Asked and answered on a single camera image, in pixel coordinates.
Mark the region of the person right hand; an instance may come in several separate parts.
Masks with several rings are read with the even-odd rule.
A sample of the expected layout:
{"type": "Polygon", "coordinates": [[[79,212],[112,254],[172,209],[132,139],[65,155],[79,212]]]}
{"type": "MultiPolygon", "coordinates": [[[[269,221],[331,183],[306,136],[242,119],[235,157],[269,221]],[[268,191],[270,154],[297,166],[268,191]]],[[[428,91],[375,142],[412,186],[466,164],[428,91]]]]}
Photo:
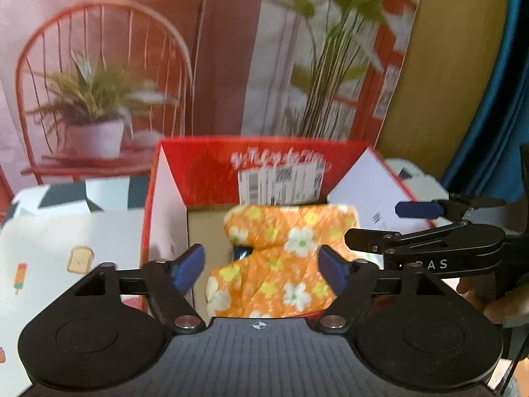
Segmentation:
{"type": "Polygon", "coordinates": [[[463,277],[456,287],[461,296],[495,325],[515,328],[528,324],[528,284],[520,285],[494,300],[488,300],[481,290],[477,277],[463,277]]]}

